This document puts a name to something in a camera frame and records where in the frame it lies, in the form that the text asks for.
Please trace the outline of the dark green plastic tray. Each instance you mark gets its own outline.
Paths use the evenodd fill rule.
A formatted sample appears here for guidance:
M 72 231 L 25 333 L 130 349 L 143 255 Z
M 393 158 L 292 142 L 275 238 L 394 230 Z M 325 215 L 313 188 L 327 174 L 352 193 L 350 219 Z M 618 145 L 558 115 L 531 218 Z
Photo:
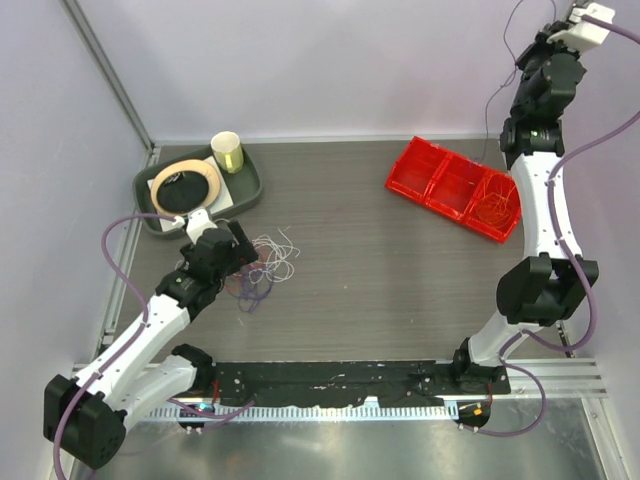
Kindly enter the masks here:
M 157 165 L 166 166 L 169 162 L 186 160 L 190 157 L 204 159 L 209 156 L 213 156 L 212 150 L 209 147 L 204 147 L 192 151 L 188 154 L 183 154 L 181 156 L 175 157 L 171 160 L 160 162 L 138 173 L 133 180 L 133 194 L 138 211 L 141 213 L 149 213 L 139 208 L 139 200 L 141 198 L 140 183 L 146 179 L 147 174 L 157 172 Z M 238 173 L 229 174 L 224 171 L 223 175 L 226 178 L 226 182 L 232 195 L 234 205 L 228 210 L 221 212 L 216 217 L 212 217 L 210 215 L 214 219 L 229 219 L 254 207 L 260 200 L 261 194 L 263 192 L 263 182 L 260 178 L 259 171 L 253 161 L 249 158 L 249 155 L 247 153 L 244 153 L 244 165 Z M 167 239 L 179 238 L 184 235 L 183 230 L 172 227 L 170 221 L 162 220 L 160 218 L 162 215 L 159 215 L 157 213 L 151 214 L 153 215 L 151 218 L 145 218 L 143 220 L 149 233 L 157 237 L 164 237 Z

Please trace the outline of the red plastic divided bin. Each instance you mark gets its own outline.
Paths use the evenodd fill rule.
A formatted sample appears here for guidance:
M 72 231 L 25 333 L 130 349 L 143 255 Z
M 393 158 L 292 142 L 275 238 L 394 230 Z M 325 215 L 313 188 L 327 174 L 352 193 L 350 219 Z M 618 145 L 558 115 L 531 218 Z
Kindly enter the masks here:
M 508 174 L 417 136 L 392 166 L 385 187 L 499 243 L 521 218 L 517 187 Z

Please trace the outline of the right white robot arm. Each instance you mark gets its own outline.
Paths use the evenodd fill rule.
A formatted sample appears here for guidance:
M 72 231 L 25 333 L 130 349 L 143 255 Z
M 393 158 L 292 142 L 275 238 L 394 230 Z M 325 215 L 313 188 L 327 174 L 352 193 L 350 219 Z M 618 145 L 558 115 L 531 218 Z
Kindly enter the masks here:
M 524 253 L 498 282 L 494 315 L 454 353 L 451 380 L 465 395 L 499 381 L 502 359 L 526 338 L 569 319 L 599 275 L 573 236 L 561 166 L 561 116 L 586 71 L 577 51 L 544 33 L 515 67 L 521 76 L 499 147 L 519 195 Z

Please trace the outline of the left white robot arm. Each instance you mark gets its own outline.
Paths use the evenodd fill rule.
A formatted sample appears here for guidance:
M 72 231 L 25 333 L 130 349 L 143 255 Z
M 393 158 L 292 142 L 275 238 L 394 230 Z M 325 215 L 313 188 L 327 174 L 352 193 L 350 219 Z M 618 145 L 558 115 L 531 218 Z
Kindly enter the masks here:
M 64 476 L 62 453 L 97 470 L 149 411 L 181 393 L 200 399 L 211 391 L 213 359 L 193 346 L 180 345 L 158 367 L 145 368 L 258 254 L 236 220 L 223 228 L 210 220 L 186 226 L 191 241 L 180 250 L 182 264 L 142 301 L 140 316 L 75 376 L 57 375 L 46 385 L 43 435 L 53 444 L 57 477 Z

